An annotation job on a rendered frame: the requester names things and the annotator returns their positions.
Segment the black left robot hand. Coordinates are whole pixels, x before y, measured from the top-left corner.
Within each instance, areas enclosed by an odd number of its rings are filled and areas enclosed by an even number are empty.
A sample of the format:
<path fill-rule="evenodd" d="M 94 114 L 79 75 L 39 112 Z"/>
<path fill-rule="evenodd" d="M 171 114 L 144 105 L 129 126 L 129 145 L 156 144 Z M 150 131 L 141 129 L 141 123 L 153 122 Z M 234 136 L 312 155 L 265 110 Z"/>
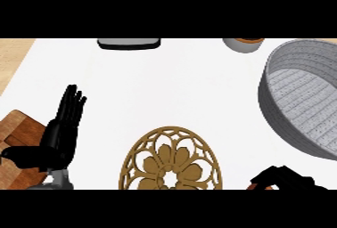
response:
<path fill-rule="evenodd" d="M 55 119 L 51 120 L 39 146 L 4 151 L 2 157 L 11 159 L 18 168 L 38 167 L 42 172 L 67 169 L 76 154 L 79 123 L 88 97 L 79 87 L 67 87 Z"/>

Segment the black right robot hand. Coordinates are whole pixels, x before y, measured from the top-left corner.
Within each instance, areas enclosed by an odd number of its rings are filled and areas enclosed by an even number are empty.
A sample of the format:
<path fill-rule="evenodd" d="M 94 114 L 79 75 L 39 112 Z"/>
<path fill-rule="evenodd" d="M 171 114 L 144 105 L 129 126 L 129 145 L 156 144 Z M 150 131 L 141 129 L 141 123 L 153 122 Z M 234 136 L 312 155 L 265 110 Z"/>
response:
<path fill-rule="evenodd" d="M 315 180 L 310 176 L 302 176 L 287 166 L 271 166 L 250 180 L 250 190 L 271 190 L 274 185 L 284 191 L 327 191 L 327 188 L 315 184 Z"/>

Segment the gold ornate round placemat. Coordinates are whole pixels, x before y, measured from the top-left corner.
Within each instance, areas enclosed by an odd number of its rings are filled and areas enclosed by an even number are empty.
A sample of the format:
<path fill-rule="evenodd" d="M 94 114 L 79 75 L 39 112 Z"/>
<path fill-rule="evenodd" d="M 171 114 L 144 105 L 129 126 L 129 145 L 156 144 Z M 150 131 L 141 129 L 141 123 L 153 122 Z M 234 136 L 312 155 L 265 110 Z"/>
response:
<path fill-rule="evenodd" d="M 135 143 L 120 172 L 120 190 L 221 190 L 221 165 L 202 137 L 181 126 L 150 131 Z"/>

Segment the grey woven basket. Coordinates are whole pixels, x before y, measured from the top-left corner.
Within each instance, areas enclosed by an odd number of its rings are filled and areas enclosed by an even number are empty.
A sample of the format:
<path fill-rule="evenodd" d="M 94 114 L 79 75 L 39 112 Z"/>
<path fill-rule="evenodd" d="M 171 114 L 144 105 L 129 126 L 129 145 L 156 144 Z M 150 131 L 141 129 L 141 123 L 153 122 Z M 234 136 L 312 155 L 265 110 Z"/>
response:
<path fill-rule="evenodd" d="M 289 144 L 337 160 L 337 44 L 298 39 L 273 51 L 259 82 L 259 107 Z"/>

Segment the brown wooden cutting board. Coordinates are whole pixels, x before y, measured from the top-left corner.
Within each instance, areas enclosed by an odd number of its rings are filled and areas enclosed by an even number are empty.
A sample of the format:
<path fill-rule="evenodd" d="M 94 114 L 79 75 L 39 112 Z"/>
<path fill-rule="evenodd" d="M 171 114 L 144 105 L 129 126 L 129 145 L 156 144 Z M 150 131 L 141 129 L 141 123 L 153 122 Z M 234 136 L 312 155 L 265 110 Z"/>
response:
<path fill-rule="evenodd" d="M 20 110 L 12 110 L 0 121 L 0 153 L 41 145 L 45 125 Z M 48 173 L 38 167 L 18 168 L 11 159 L 0 157 L 0 190 L 26 190 L 42 184 Z"/>

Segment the black and grey appliance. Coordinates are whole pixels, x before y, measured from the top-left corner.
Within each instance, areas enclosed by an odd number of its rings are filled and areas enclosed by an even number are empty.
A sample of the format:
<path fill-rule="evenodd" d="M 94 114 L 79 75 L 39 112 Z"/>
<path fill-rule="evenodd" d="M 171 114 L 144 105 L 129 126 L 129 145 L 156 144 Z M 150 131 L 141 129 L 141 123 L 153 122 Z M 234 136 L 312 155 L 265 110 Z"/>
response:
<path fill-rule="evenodd" d="M 160 38 L 100 38 L 98 45 L 107 50 L 147 50 L 162 45 Z"/>

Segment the grey cup with orange rim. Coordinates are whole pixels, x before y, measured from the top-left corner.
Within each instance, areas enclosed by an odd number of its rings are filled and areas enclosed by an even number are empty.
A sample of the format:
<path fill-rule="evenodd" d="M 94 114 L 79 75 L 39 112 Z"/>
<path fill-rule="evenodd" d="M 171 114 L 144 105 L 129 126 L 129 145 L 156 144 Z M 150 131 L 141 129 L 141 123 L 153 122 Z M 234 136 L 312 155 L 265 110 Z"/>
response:
<path fill-rule="evenodd" d="M 225 38 L 224 42 L 234 51 L 253 53 L 264 43 L 264 38 Z"/>

